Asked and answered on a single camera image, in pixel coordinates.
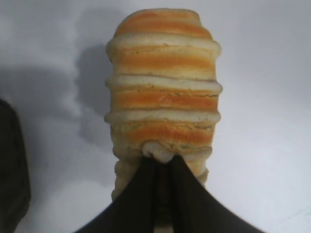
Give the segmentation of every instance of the orange striped loaf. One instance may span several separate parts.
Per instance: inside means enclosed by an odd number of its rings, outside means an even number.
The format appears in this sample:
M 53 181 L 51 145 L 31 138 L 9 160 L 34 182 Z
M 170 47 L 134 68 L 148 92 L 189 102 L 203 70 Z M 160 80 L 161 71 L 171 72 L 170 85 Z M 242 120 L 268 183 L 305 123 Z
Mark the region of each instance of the orange striped loaf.
M 211 155 L 222 86 L 215 64 L 221 47 L 202 27 L 198 14 L 182 9 L 150 9 L 131 14 L 108 43 L 115 199 L 135 173 L 143 147 L 153 142 L 179 153 L 204 184 Z

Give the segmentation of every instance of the white surface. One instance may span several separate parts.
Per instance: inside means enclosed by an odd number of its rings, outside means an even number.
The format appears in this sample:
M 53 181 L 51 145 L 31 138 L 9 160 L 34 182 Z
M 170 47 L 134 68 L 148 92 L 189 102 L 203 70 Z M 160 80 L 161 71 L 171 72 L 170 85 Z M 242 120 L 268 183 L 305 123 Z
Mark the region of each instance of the white surface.
M 197 11 L 223 48 L 209 191 L 269 233 L 310 233 L 309 0 L 0 0 L 0 95 L 19 113 L 33 192 L 17 233 L 70 233 L 110 203 L 104 45 L 154 7 Z

